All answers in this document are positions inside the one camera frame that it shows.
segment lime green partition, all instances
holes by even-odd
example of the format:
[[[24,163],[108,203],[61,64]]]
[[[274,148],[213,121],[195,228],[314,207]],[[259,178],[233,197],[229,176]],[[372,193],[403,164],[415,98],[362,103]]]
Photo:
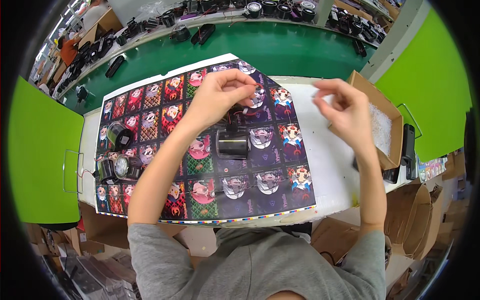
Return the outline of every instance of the lime green partition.
[[[60,105],[19,77],[8,123],[8,167],[19,219],[67,223],[80,219],[77,154],[83,116]]]
[[[463,146],[465,112],[471,107],[467,73],[455,42],[434,9],[375,85],[395,105],[407,104],[415,117],[422,132],[415,140],[421,161]],[[405,123],[414,124],[404,106],[399,110]]]

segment right hand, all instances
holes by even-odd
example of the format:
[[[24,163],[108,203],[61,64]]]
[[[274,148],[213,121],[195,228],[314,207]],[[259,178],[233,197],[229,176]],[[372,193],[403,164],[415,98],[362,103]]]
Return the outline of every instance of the right hand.
[[[371,150],[374,144],[367,95],[341,79],[319,80],[313,85],[319,89],[313,103],[332,122],[338,136],[356,154]],[[330,94],[334,95],[331,105],[323,99]]]

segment left hand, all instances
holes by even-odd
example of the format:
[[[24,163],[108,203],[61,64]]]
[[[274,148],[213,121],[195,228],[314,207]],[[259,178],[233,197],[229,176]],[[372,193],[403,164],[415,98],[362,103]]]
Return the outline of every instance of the left hand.
[[[255,80],[238,69],[209,73],[196,90],[182,120],[190,120],[200,132],[217,123],[235,104],[252,106]]]

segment forearm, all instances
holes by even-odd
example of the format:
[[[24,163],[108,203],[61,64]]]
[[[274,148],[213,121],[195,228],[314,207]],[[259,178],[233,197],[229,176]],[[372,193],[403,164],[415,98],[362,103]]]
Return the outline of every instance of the forearm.
[[[186,115],[170,133],[137,182],[128,207],[129,225],[157,223],[183,155],[201,131]]]
[[[386,194],[375,146],[356,153],[360,172],[360,235],[384,229]]]

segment hair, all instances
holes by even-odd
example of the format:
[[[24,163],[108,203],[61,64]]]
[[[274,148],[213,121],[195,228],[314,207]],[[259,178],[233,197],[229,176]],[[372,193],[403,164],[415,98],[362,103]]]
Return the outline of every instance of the hair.
[[[59,49],[61,49],[63,47],[63,40],[65,39],[65,36],[61,36],[59,38]]]

